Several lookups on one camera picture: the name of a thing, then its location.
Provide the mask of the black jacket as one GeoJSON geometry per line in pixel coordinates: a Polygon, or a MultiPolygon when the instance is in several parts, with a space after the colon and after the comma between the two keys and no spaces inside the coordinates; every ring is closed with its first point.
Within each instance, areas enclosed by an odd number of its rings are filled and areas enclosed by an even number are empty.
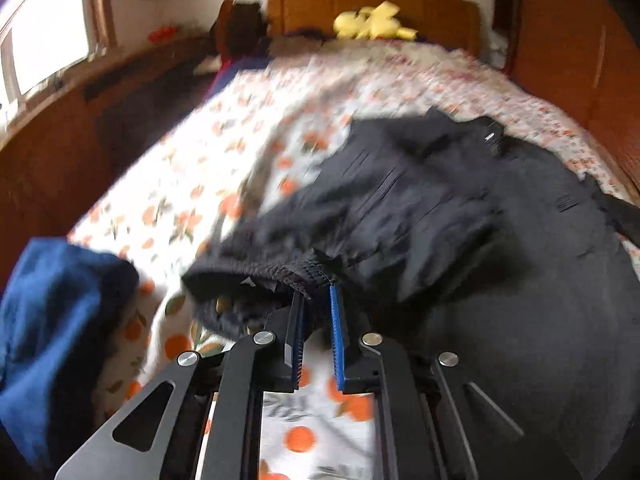
{"type": "Polygon", "coordinates": [[[416,351],[457,353],[586,479],[639,433],[639,211],[489,117],[358,119],[316,180],[183,275],[230,338],[300,292],[416,351]]]}

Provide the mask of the folded blue garment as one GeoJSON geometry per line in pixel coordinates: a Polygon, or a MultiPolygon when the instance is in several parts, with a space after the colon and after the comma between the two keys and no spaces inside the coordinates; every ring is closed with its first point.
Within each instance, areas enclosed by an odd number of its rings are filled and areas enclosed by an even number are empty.
{"type": "Polygon", "coordinates": [[[91,393],[139,274],[109,252],[30,240],[1,295],[1,429],[51,471],[88,438],[91,393]]]}

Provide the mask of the orange print bed sheet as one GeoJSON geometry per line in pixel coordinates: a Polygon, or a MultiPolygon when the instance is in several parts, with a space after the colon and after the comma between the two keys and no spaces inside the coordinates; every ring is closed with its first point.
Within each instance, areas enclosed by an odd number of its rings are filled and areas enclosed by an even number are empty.
{"type": "Polygon", "coordinates": [[[334,42],[228,68],[212,94],[149,148],[82,218],[70,240],[130,261],[141,276],[93,391],[102,425],[183,350],[214,356],[229,339],[194,318],[180,275],[210,243],[311,184],[356,118],[432,107],[488,115],[578,177],[629,200],[603,148],[558,108],[456,51],[334,42]]]}

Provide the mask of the long wooden desk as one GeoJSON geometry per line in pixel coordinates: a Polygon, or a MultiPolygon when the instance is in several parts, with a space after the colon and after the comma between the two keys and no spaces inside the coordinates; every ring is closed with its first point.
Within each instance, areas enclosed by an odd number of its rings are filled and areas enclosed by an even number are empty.
{"type": "Polygon", "coordinates": [[[27,242],[62,236],[201,101],[210,49],[183,36],[124,56],[40,103],[1,149],[1,277],[27,242]]]}

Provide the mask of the wooden chair with bag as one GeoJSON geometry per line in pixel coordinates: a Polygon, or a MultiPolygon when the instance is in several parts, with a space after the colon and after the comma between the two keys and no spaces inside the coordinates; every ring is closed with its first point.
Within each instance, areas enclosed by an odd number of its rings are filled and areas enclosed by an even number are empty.
{"type": "Polygon", "coordinates": [[[228,63],[251,56],[267,29],[259,1],[224,0],[209,33],[221,62],[228,63]]]}

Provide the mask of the yellow Pikachu plush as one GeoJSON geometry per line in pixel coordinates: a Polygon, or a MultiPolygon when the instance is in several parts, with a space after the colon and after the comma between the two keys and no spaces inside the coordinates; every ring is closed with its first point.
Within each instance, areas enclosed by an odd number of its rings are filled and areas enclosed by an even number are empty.
{"type": "Polygon", "coordinates": [[[358,12],[338,14],[333,22],[335,36],[340,39],[399,39],[416,41],[418,31],[404,27],[398,21],[400,7],[383,1],[372,8],[364,6],[358,12]]]}

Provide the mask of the red bowl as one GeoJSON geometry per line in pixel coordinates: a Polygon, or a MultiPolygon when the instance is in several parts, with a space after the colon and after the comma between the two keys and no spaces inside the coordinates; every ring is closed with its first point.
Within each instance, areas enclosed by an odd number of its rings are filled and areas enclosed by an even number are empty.
{"type": "Polygon", "coordinates": [[[162,44],[174,38],[178,32],[177,26],[163,26],[149,33],[148,40],[151,44],[162,44]]]}

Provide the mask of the window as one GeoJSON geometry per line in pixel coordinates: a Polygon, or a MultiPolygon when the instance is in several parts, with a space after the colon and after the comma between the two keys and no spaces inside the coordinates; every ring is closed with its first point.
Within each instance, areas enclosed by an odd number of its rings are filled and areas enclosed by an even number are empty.
{"type": "Polygon", "coordinates": [[[1,0],[1,108],[116,44],[111,0],[1,0]]]}

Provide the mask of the wooden louvered wardrobe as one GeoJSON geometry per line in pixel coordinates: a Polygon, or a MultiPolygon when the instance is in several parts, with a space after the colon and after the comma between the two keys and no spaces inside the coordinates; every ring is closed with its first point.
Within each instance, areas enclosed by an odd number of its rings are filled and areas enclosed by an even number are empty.
{"type": "Polygon", "coordinates": [[[639,47],[606,0],[516,0],[509,70],[639,182],[639,47]]]}

